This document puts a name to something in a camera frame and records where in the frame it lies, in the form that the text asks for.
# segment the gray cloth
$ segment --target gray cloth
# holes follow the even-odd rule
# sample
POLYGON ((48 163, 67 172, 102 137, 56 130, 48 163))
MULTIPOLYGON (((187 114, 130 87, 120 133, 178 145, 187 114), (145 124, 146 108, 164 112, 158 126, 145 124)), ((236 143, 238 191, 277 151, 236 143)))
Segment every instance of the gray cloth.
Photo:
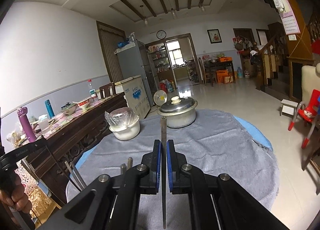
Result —
MULTIPOLYGON (((119 175, 119 167, 127 163, 128 157, 133 157, 135 166, 141 162, 143 154, 152 151, 154 140, 160 139, 160 116, 141 120, 140 124, 140 133, 132 140, 120 141, 113 134, 103 138, 79 169, 87 184, 101 174, 119 175)), ((214 176, 228 173, 271 209, 279 187, 276 158, 272 151, 260 148, 230 113, 196 110, 194 123, 180 129, 167 128, 167 135, 189 164, 214 176)), ((77 194, 69 182, 67 199, 77 194)), ((187 195, 172 195, 167 184, 166 206, 167 229, 191 229, 187 195)), ((141 195, 137 228, 163 229, 161 187, 157 195, 141 195)))

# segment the hand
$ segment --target hand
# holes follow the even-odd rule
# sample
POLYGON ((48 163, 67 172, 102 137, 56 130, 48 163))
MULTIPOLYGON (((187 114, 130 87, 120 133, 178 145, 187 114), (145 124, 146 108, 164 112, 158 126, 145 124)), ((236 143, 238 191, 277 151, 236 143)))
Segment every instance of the hand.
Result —
POLYGON ((21 184, 21 179, 17 174, 12 196, 9 197, 3 190, 0 190, 0 200, 4 204, 14 207, 18 211, 24 213, 29 213, 32 208, 32 204, 28 200, 27 194, 24 192, 24 186, 21 184))

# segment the wall clock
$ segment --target wall clock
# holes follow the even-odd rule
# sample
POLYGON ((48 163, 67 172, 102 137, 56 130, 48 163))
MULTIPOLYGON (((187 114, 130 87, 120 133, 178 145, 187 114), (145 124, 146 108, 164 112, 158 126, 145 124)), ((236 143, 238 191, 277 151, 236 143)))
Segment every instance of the wall clock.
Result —
POLYGON ((160 30, 157 32, 157 38, 159 39, 164 39, 167 36, 167 33, 164 32, 163 30, 160 30))

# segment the small white stool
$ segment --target small white stool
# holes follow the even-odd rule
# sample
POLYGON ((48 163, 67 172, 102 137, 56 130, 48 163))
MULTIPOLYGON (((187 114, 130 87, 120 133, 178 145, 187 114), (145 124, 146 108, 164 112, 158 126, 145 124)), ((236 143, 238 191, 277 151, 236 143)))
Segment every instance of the small white stool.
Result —
POLYGON ((293 102, 293 101, 289 101, 289 100, 285 100, 283 99, 281 101, 282 104, 282 109, 280 112, 280 116, 282 115, 282 113, 287 113, 290 115, 294 115, 294 110, 297 108, 298 103, 297 102, 293 102))

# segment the blue thermos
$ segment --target blue thermos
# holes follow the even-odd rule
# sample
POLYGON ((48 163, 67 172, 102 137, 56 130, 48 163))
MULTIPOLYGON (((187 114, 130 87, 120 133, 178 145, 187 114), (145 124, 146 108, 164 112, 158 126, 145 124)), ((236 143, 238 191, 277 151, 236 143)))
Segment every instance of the blue thermos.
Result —
POLYGON ((45 102, 45 106, 47 107, 47 111, 48 111, 48 114, 50 116, 50 119, 52 119, 54 117, 54 113, 53 113, 53 110, 52 110, 52 107, 51 107, 51 103, 49 100, 46 100, 45 102))

